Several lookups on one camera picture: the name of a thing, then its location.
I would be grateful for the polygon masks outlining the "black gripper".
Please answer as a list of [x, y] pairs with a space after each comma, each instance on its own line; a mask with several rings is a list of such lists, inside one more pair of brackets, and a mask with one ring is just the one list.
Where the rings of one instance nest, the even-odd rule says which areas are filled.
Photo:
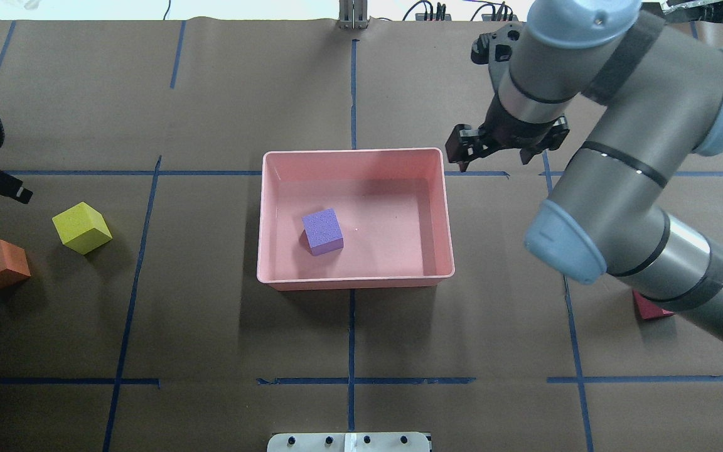
[[465, 173], [479, 153], [494, 153], [503, 149], [519, 149], [522, 165], [545, 151], [556, 151], [570, 134], [565, 115], [556, 119], [531, 123], [514, 117], [507, 111], [498, 94], [494, 95], [479, 128], [458, 124], [445, 143], [448, 162]]

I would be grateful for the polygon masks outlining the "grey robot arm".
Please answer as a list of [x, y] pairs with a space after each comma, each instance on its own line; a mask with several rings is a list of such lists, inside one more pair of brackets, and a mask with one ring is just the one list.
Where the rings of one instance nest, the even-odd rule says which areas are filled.
[[723, 341], [723, 246], [656, 201], [691, 154], [723, 153], [723, 48], [671, 30], [640, 1], [537, 1], [471, 44], [494, 95], [459, 124], [450, 163], [559, 149], [577, 95], [604, 107], [525, 232], [525, 248], [591, 285], [609, 274]]

